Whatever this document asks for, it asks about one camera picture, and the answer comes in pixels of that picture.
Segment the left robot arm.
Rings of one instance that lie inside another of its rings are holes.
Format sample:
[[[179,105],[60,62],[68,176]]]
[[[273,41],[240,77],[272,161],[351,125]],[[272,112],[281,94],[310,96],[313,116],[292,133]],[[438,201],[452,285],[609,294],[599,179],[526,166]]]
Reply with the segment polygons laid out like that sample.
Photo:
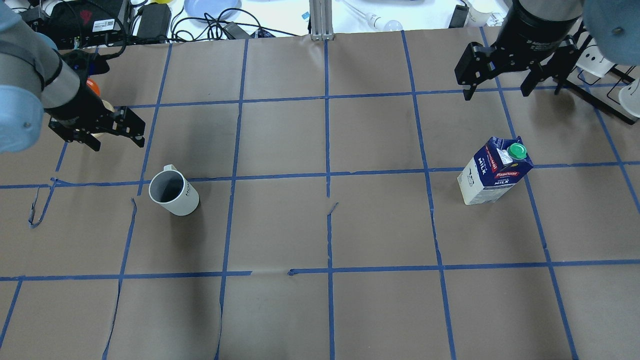
[[[41,136],[44,114],[48,127],[65,142],[84,144],[98,152],[98,133],[121,136],[142,148],[146,123],[126,107],[106,107],[66,57],[32,30],[6,4],[0,24],[0,150],[16,153],[34,146]]]

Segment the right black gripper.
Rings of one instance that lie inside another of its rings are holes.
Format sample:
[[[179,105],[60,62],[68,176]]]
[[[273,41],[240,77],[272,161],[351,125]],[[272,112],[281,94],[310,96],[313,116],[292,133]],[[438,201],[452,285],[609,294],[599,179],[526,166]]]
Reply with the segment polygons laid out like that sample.
[[[470,42],[454,68],[470,101],[480,84],[503,73],[529,70],[521,86],[528,97],[546,79],[572,66],[579,48],[570,34],[583,11],[582,0],[513,0],[494,43]]]

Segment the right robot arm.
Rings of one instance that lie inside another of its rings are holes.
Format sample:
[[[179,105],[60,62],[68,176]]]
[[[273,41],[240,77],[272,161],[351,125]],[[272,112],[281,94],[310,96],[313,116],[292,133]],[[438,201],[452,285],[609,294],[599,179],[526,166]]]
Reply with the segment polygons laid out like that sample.
[[[570,34],[578,20],[606,59],[637,66],[639,14],[637,0],[514,0],[494,43],[466,46],[455,80],[469,101],[478,85],[503,73],[528,71],[523,96],[547,78],[566,78],[583,52]]]

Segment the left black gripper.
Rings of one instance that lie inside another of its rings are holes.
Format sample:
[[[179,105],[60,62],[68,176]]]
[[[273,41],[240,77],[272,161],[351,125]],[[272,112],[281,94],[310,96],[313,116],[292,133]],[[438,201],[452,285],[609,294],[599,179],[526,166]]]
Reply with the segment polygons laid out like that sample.
[[[124,136],[138,148],[146,145],[145,121],[127,106],[119,106],[116,112],[105,106],[102,98],[91,89],[80,89],[67,103],[48,107],[51,119],[48,127],[66,142],[80,142],[94,152],[102,143],[94,135],[108,133]]]

